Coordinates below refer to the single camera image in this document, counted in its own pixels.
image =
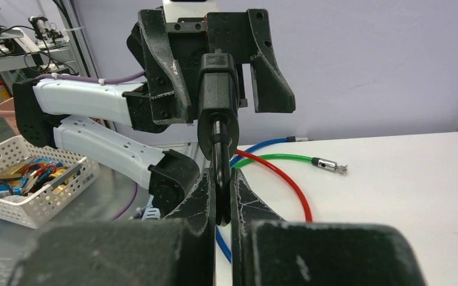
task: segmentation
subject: orange object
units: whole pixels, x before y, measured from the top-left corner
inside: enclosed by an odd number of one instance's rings
[[[5,101],[9,99],[11,96],[8,93],[8,90],[4,86],[4,82],[0,80],[0,101]]]
[[[13,97],[0,103],[0,117],[4,118],[16,135],[20,135],[15,116],[15,101]]]

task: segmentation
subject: workbench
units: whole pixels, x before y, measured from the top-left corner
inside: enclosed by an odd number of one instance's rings
[[[348,174],[341,176],[305,163],[272,161],[302,188],[315,221],[393,226],[412,246],[429,285],[458,285],[458,133],[284,143],[256,152],[270,153],[348,164]],[[280,178],[257,164],[243,172],[280,216],[304,220],[299,200]],[[132,188],[130,179],[102,166],[101,177],[48,224],[110,219],[129,200]],[[146,190],[140,189],[120,220],[147,200]],[[221,232],[229,243],[229,228]],[[37,233],[0,220],[0,285]],[[216,280],[217,285],[231,285],[230,264],[219,248]]]

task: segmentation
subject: basket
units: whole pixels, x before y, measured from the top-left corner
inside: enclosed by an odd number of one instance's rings
[[[15,116],[15,101],[13,97],[0,103],[0,117],[6,120],[16,135],[20,135],[17,127],[17,118]]]
[[[64,150],[50,147],[38,148],[28,143],[22,136],[15,136],[0,143],[0,171],[29,156],[60,161],[69,167],[61,176],[20,203],[0,199],[0,219],[30,228],[38,228],[49,221],[100,174],[99,164],[94,160]],[[55,194],[52,193],[56,187],[74,174],[77,176],[65,188],[55,191]]]

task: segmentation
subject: purple cable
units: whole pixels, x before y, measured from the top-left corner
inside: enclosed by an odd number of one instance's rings
[[[132,203],[136,199],[137,194],[138,194],[138,184],[134,182],[134,193],[132,194],[132,198],[129,200],[129,202],[127,203],[127,205],[125,205],[123,209],[121,209],[118,213],[116,213],[116,215],[112,217],[112,220],[116,220],[119,217],[121,217],[123,213],[126,212],[131,207]]]
[[[140,71],[139,73],[132,74],[130,76],[123,77],[121,79],[105,79],[105,85],[117,85],[118,83],[130,82],[131,80],[139,79],[140,77],[144,76],[145,72]],[[40,79],[53,79],[54,77],[51,74],[42,74],[40,76],[36,76],[37,80]],[[85,76],[72,76],[71,74],[59,74],[57,79],[67,79],[67,80],[74,80],[76,82],[91,82],[91,83],[99,83],[99,79],[94,79],[92,77],[85,77]]]

